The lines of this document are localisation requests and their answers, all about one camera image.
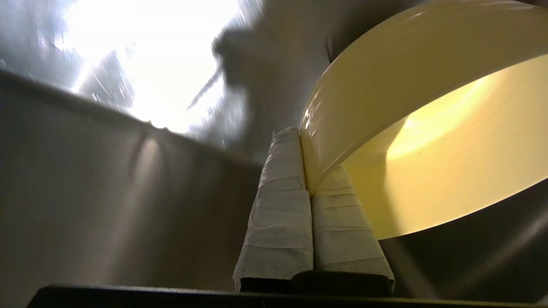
blurry object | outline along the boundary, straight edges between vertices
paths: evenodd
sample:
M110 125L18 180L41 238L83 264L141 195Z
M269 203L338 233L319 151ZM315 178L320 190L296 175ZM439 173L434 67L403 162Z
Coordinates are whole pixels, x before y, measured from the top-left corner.
M307 102L301 135L310 194L345 162L383 239L544 180L547 18L546 9L520 2L441 0L365 33Z
M329 61L333 62L352 42L374 26L396 13L426 1L428 0L362 1L363 6L358 9L349 5L348 8L351 11L344 15L345 21L326 40Z

stainless steel surface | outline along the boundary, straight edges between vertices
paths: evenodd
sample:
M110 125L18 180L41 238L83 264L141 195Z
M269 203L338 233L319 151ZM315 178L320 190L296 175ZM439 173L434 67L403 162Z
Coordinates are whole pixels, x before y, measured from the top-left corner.
M0 70L84 99L0 75L0 306L22 307L50 283L232 289L271 131L298 125L330 57L415 3L0 0ZM489 279L508 264L548 277L531 255L544 251L539 228L527 237L537 250L512 246L525 259L499 258L459 284L515 251L501 248L507 234L537 213L523 203L543 208L515 202L475 229L465 218L402 239L416 266L397 280L429 283L411 295L467 298L507 283ZM463 238L449 246L453 232ZM471 239L492 245L466 250ZM522 282L514 298L548 294L542 278Z

